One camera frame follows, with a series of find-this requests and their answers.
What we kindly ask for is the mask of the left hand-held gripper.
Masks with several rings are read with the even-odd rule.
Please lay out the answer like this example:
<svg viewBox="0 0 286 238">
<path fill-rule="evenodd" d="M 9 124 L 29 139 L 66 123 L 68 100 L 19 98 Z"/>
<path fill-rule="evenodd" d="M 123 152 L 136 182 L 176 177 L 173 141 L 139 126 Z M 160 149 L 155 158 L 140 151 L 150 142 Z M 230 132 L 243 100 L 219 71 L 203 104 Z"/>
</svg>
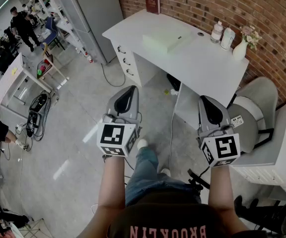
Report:
<svg viewBox="0 0 286 238">
<path fill-rule="evenodd" d="M 132 85 L 111 97 L 98 124 L 97 146 L 104 157 L 127 157 L 139 137 L 139 90 Z"/>
</svg>

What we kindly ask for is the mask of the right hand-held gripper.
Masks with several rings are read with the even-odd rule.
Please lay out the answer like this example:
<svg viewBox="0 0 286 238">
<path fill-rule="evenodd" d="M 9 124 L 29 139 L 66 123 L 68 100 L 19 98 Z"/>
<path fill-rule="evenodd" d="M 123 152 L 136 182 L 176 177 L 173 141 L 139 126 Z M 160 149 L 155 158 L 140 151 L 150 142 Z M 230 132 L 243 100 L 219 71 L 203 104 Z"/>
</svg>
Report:
<svg viewBox="0 0 286 238">
<path fill-rule="evenodd" d="M 234 132 L 228 110 L 215 99 L 199 99 L 199 139 L 209 167 L 230 165 L 240 157 L 239 134 Z"/>
</svg>

